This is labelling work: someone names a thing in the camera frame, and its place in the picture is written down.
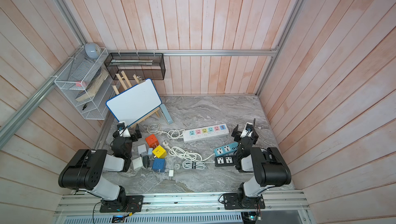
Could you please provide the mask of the teal power strip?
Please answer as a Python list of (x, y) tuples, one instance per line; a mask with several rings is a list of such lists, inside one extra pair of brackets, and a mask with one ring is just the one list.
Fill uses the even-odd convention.
[(214, 149), (214, 154), (216, 157), (233, 154), (234, 152), (237, 151), (237, 148), (238, 148), (238, 142), (233, 142), (228, 145), (224, 145)]

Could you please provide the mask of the red cube socket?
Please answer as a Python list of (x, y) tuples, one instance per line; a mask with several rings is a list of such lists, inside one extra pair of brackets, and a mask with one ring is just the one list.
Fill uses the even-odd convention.
[(147, 142), (148, 146), (152, 149), (155, 149), (157, 146), (159, 146), (159, 141), (154, 134), (151, 134), (148, 137), (146, 137), (145, 141)]

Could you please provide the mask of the white USB charger plug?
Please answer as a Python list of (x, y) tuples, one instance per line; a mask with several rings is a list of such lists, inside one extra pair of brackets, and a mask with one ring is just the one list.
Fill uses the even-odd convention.
[(134, 171), (138, 171), (138, 170), (144, 168), (144, 166), (143, 166), (143, 158), (139, 157), (139, 158), (133, 159), (132, 165), (133, 165)]

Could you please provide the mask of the black power strip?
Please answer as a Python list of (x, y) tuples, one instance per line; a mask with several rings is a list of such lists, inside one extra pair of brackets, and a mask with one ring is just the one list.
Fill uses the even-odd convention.
[(226, 167), (226, 166), (236, 165), (236, 157), (232, 155), (215, 157), (214, 161), (215, 161), (215, 167)]

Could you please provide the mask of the black adapter plug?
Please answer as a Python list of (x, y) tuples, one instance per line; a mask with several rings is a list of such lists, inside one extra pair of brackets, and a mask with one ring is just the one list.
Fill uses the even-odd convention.
[(143, 162), (143, 167), (144, 168), (149, 168), (149, 166), (150, 166), (150, 157), (149, 156), (143, 156), (142, 157), (142, 162)]

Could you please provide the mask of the yellow cube socket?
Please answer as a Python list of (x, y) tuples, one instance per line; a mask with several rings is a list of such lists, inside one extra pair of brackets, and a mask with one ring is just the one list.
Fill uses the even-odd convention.
[(167, 156), (167, 151), (159, 145), (153, 149), (153, 155), (159, 159), (164, 159)]

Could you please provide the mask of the blue cube socket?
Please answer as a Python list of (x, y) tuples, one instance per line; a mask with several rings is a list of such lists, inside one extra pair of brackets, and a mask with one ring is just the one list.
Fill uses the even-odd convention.
[(155, 172), (164, 173), (166, 170), (166, 160), (161, 158), (154, 159), (152, 170)]

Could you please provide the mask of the white MIX charger plug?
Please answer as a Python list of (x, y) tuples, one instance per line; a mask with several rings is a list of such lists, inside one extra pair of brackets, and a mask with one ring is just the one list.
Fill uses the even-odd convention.
[(169, 170), (168, 177), (169, 177), (169, 180), (172, 180), (172, 178), (174, 177), (174, 170), (173, 169)]

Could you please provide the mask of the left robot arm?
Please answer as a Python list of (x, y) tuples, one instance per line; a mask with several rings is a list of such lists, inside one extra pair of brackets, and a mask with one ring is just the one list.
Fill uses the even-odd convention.
[(102, 177), (102, 172), (126, 172), (132, 162), (132, 144), (142, 138), (138, 125), (131, 133), (125, 122), (117, 124), (110, 148), (112, 155), (105, 149), (80, 149), (66, 165), (58, 178), (61, 188), (85, 191), (100, 197), (103, 201), (126, 201), (125, 189)]

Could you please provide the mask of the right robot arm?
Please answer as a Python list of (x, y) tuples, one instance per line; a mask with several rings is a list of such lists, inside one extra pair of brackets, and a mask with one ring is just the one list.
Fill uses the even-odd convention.
[(291, 171), (276, 147), (255, 147), (259, 135), (255, 123), (246, 123), (242, 131), (239, 127), (232, 131), (234, 141), (238, 143), (234, 153), (235, 167), (239, 172), (252, 172), (254, 176), (240, 185), (240, 200), (259, 198), (270, 188), (281, 187), (291, 183)]

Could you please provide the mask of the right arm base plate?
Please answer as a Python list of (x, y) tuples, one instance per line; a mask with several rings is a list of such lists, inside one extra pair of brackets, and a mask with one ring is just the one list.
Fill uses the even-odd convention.
[(225, 193), (219, 198), (219, 201), (224, 204), (226, 210), (262, 210), (266, 207), (261, 197), (251, 198), (238, 193)]

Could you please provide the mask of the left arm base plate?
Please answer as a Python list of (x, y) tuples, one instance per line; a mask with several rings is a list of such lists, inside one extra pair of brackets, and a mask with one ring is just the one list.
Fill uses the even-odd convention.
[(142, 195), (121, 196), (113, 201), (101, 201), (100, 213), (141, 212), (143, 204)]

